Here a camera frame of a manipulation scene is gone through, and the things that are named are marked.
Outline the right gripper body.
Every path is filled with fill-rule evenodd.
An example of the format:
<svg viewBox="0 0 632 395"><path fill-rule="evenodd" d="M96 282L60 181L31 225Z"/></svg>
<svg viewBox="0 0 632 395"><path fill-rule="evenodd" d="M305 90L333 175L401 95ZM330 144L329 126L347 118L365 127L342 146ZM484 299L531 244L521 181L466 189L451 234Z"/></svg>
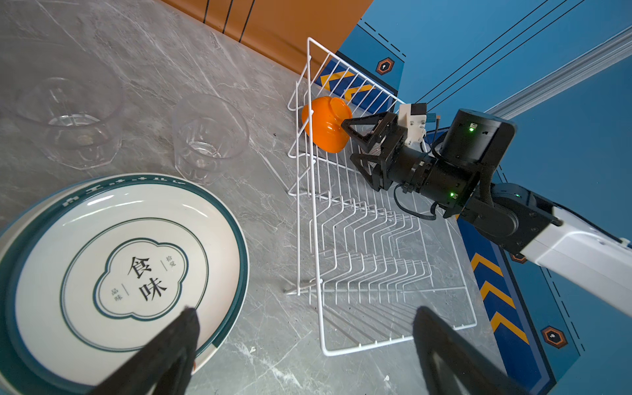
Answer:
<svg viewBox="0 0 632 395"><path fill-rule="evenodd" d="M404 192L415 192L428 198L444 197L444 167L427 152L404 145L407 129L398 125L398 147L395 153L366 153L380 156L387 166L390 186L395 183Z"/></svg>

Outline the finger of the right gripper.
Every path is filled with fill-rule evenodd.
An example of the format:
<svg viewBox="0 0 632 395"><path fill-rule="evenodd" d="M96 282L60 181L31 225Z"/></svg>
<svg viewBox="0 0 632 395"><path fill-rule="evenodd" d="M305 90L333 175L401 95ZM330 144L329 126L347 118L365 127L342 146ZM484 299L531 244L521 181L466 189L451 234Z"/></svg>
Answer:
<svg viewBox="0 0 632 395"><path fill-rule="evenodd" d="M398 115L393 112L349 118L342 122L342 129L359 153L395 153L398 147Z"/></svg>
<svg viewBox="0 0 632 395"><path fill-rule="evenodd" d="M387 166L380 156L366 153L352 153L350 157L352 164L360 172L368 185L375 191L389 190L390 178L387 173Z"/></svg>

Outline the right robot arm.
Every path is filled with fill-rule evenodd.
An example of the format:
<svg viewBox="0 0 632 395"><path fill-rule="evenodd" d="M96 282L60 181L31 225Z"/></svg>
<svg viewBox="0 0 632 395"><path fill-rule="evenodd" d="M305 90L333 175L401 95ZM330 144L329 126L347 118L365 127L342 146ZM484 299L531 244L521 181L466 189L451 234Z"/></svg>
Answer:
<svg viewBox="0 0 632 395"><path fill-rule="evenodd" d="M493 182L514 123L459 110L428 152L406 144L410 129L392 112L344 120L342 129L359 146L351 160L372 189L421 194L444 218L464 219L503 250L630 313L628 241L518 184Z"/></svg>

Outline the clear glass cup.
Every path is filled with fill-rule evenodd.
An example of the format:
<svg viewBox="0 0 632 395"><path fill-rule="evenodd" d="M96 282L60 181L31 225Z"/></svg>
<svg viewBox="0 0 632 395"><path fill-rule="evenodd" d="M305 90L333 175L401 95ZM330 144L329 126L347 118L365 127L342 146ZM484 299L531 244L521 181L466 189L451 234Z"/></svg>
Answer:
<svg viewBox="0 0 632 395"><path fill-rule="evenodd" d="M174 166L182 177L211 184L237 164L250 144L245 117L225 99L196 93L172 114Z"/></svg>
<svg viewBox="0 0 632 395"><path fill-rule="evenodd" d="M110 164L122 145L123 89L114 81L49 77L21 92L18 128L51 161L76 170Z"/></svg>

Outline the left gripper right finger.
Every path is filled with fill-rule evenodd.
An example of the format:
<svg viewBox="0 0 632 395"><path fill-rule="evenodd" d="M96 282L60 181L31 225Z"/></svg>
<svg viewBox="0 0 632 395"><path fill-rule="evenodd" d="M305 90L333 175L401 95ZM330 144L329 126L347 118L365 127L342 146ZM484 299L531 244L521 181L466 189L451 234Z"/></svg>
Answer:
<svg viewBox="0 0 632 395"><path fill-rule="evenodd" d="M527 394L433 310L421 306L413 339L429 394Z"/></svg>

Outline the white wire dish rack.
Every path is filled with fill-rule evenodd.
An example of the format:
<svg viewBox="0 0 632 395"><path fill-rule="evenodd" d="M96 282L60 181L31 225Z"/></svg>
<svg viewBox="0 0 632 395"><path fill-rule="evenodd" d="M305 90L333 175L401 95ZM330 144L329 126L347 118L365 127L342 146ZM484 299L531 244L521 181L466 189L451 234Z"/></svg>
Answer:
<svg viewBox="0 0 632 395"><path fill-rule="evenodd" d="M322 352L410 341L422 305L455 330L477 327L455 222L428 221L424 197L373 190L350 159L359 152L355 143L337 154L313 143L314 99L338 97L355 117L398 112L401 100L316 39L307 39L305 57L288 102L296 120L288 152L298 251L291 294L305 296L316 312Z"/></svg>

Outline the white plate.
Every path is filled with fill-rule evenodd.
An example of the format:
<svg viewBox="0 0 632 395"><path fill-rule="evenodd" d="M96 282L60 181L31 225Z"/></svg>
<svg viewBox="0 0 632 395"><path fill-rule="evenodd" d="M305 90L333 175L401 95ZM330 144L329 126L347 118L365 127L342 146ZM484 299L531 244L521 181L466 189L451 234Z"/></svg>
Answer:
<svg viewBox="0 0 632 395"><path fill-rule="evenodd" d="M87 393L187 308L200 370L249 274L239 222L197 184L132 173L62 189L1 233L1 389Z"/></svg>

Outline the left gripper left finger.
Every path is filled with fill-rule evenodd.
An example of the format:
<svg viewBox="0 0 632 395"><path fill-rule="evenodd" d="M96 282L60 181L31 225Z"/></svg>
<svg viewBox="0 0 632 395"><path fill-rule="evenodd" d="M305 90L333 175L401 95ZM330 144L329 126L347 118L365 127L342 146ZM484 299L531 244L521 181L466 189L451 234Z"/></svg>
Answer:
<svg viewBox="0 0 632 395"><path fill-rule="evenodd" d="M200 325L185 309L92 394L183 394L191 380Z"/></svg>

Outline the orange bowl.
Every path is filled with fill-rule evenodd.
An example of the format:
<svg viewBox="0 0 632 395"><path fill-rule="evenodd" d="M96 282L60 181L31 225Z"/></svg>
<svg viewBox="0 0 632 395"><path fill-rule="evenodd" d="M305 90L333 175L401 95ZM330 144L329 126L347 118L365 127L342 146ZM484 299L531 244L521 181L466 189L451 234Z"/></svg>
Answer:
<svg viewBox="0 0 632 395"><path fill-rule="evenodd" d="M313 143L323 151L337 154L350 140L342 122L352 117L346 102L338 97L320 97L312 101Z"/></svg>

